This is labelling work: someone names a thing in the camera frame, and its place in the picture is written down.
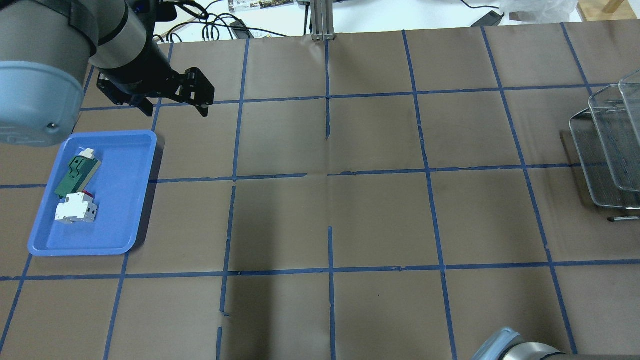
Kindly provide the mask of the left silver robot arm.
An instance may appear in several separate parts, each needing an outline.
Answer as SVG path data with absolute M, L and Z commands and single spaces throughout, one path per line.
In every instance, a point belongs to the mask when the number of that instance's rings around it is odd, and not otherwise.
M 175 71 L 154 41 L 157 22 L 192 0 L 3 0 L 0 27 L 0 139 L 50 147 L 75 128 L 89 66 L 115 105 L 146 116 L 151 98 L 194 106 L 208 115 L 215 87 L 199 68 Z

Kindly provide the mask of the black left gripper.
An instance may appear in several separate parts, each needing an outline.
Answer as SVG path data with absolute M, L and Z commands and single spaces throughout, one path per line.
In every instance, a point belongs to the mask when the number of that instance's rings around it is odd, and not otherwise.
M 103 95 L 115 105 L 137 107 L 147 117 L 154 112 L 150 98 L 191 105 L 202 117 L 209 115 L 215 100 L 215 87 L 200 68 L 177 73 L 158 47 L 100 47 L 96 69 L 100 73 L 96 86 Z

